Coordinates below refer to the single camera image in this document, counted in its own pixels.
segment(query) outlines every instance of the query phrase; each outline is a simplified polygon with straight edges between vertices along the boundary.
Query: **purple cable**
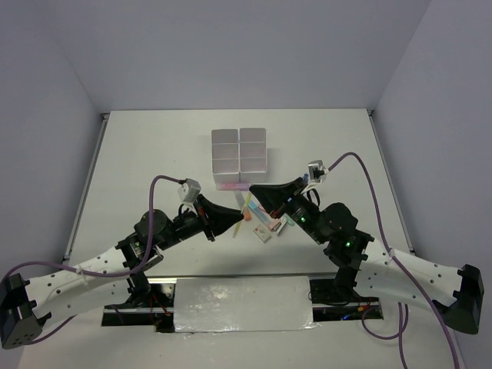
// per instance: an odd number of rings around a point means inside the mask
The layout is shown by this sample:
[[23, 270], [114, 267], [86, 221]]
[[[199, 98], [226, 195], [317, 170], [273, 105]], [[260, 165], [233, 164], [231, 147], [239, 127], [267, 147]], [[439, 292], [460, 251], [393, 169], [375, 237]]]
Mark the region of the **purple cable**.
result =
[[[175, 183], [182, 183], [179, 179], [173, 178], [173, 177], [168, 177], [167, 175], [158, 175], [152, 180], [150, 191], [148, 194], [148, 239], [147, 239], [147, 247], [145, 249], [144, 257], [141, 259], [141, 262], [139, 265], [137, 265], [135, 268], [131, 269], [130, 271], [122, 271], [118, 273], [110, 273], [110, 274], [103, 274], [103, 273], [97, 273], [94, 271], [82, 271], [85, 275], [90, 275], [92, 277], [101, 277], [101, 278], [119, 278], [119, 277], [126, 277], [127, 275], [134, 274], [139, 272], [144, 266], [145, 263], [148, 260], [148, 257], [150, 256], [151, 249], [152, 249], [152, 236], [154, 232], [154, 190], [155, 190], [155, 184], [159, 179], [165, 179], [167, 181], [175, 182]], [[57, 269], [62, 269], [64, 271], [71, 271], [73, 273], [77, 273], [79, 270], [73, 267], [69, 267], [67, 265], [63, 264], [58, 264], [58, 263], [53, 263], [50, 261], [27, 261], [25, 263], [21, 263], [15, 267], [13, 267], [10, 271], [8, 271], [5, 276], [2, 278], [2, 282], [10, 276], [13, 272], [17, 271], [20, 268], [23, 267], [28, 267], [31, 265], [42, 265], [46, 267], [53, 267]], [[117, 308], [115, 308], [116, 314], [118, 314], [118, 317], [120, 318], [121, 321], [122, 317], [121, 314], [119, 314], [119, 311]], [[60, 329], [62, 329], [69, 321], [71, 321], [74, 317], [69, 317], [66, 319], [63, 323], [61, 323], [59, 326], [57, 326], [53, 331], [50, 333], [46, 334], [43, 338], [39, 338], [38, 340], [33, 340], [29, 344], [38, 344], [39, 342], [43, 342], [44, 340], [50, 338], [53, 334], [58, 332]]]
[[[366, 179], [367, 179], [367, 183], [369, 184], [369, 188], [371, 190], [372, 200], [374, 202], [374, 207], [375, 207], [375, 210], [376, 210], [377, 226], [379, 227], [379, 232], [381, 233], [381, 240], [383, 241], [383, 245], [384, 245], [384, 248], [386, 248], [387, 253], [390, 254], [391, 248], [390, 248], [389, 244], [387, 243], [386, 235], [384, 234], [383, 222], [381, 220], [381, 213], [380, 213], [380, 209], [379, 209], [379, 204], [377, 203], [377, 198], [376, 198], [376, 191], [374, 190], [374, 186], [372, 184], [371, 176], [369, 175], [369, 172], [367, 171], [367, 168], [366, 168], [364, 162], [362, 161], [361, 157], [359, 155], [357, 155], [355, 152], [351, 152], [351, 151], [350, 152], [346, 152], [345, 154], [343, 154], [342, 156], [340, 156], [339, 159], [336, 160], [336, 162], [333, 163], [328, 168], [328, 171], [332, 171], [333, 169], [335, 169], [335, 167], [337, 165], [339, 165], [347, 156], [353, 156], [354, 158], [356, 158], [357, 161], [359, 162], [359, 164], [361, 165], [362, 170], [364, 171], [364, 174], [365, 174]], [[443, 318], [441, 317], [441, 315], [439, 313], [439, 310], [436, 308], [436, 306], [432, 302], [431, 297], [424, 290], [424, 288], [417, 281], [417, 279], [415, 279], [415, 277], [412, 275], [412, 273], [410, 273], [409, 270], [395, 256], [393, 256], [392, 259], [394, 260], [394, 262], [396, 263], [396, 265], [398, 265], [398, 267], [400, 267], [400, 269], [415, 284], [415, 287], [417, 287], [418, 290], [422, 293], [422, 295], [424, 296], [425, 300], [429, 304], [430, 308], [432, 309], [432, 311], [436, 315], [436, 318], [439, 321], [439, 324], [440, 324], [440, 326], [442, 327], [442, 329], [444, 331], [444, 335], [446, 336], [447, 343], [449, 344], [449, 348], [451, 350], [451, 355], [453, 356], [454, 368], [455, 369], [460, 369], [460, 362], [458, 360], [458, 355], [457, 355], [457, 352], [456, 352], [456, 347], [454, 346], [453, 339], [451, 338], [451, 335], [449, 333], [449, 330], [447, 329], [446, 324], [444, 323]]]
[[45, 336], [37, 339], [37, 340], [32, 340], [31, 342], [29, 342], [28, 344], [38, 344], [39, 342], [43, 342], [44, 340], [47, 340], [48, 338], [50, 338], [53, 334], [55, 334], [56, 332], [58, 332], [59, 330], [61, 330], [65, 325], [67, 325], [67, 323], [69, 321], [71, 321], [73, 317], [70, 317], [68, 318], [67, 320], [65, 320], [63, 323], [61, 323], [59, 326], [57, 326], [53, 331], [49, 332], [48, 334], [46, 334]]
[[390, 340], [394, 340], [395, 338], [399, 338], [403, 332], [405, 332], [405, 329], [407, 329], [407, 324], [408, 324], [408, 305], [405, 304], [405, 322], [403, 323], [403, 326], [401, 327], [401, 331], [398, 331], [398, 333], [396, 334], [393, 334], [392, 336], [381, 336], [379, 334], [375, 334], [373, 331], [370, 331], [369, 328], [367, 327], [366, 325], [366, 316], [367, 314], [369, 314], [369, 312], [371, 312], [372, 310], [375, 310], [377, 309], [378, 306], [374, 306], [374, 307], [369, 307], [363, 314], [362, 314], [362, 327], [364, 327], [365, 331], [367, 333], [369, 333], [371, 336], [373, 337], [376, 337], [376, 338], [379, 338], [380, 340], [385, 340], [385, 341], [390, 341]]
[[405, 360], [405, 355], [403, 352], [403, 311], [401, 309], [401, 303], [398, 303], [398, 350], [400, 351], [401, 364], [404, 369], [408, 369], [407, 361]]

